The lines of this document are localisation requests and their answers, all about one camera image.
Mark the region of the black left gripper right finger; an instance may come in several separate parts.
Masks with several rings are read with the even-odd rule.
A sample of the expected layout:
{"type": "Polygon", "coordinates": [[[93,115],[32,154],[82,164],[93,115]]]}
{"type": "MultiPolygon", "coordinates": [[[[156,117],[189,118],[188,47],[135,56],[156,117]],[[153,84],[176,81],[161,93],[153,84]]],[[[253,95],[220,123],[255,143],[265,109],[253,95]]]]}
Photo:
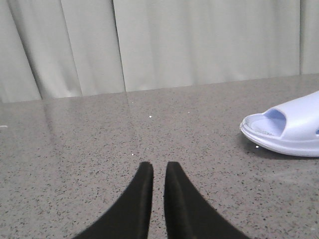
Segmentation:
{"type": "Polygon", "coordinates": [[[164,214],[169,239],[248,238],[207,203],[178,162],[167,164],[164,214]]]}

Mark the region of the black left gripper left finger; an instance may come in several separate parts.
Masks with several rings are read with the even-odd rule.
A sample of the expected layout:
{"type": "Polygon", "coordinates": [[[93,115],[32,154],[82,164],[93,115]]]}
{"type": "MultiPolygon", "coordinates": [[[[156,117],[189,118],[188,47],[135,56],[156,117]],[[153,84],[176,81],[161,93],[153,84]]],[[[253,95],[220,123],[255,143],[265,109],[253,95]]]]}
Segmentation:
{"type": "Polygon", "coordinates": [[[146,239],[153,197],[153,166],[142,162],[122,195],[76,239],[146,239]]]}

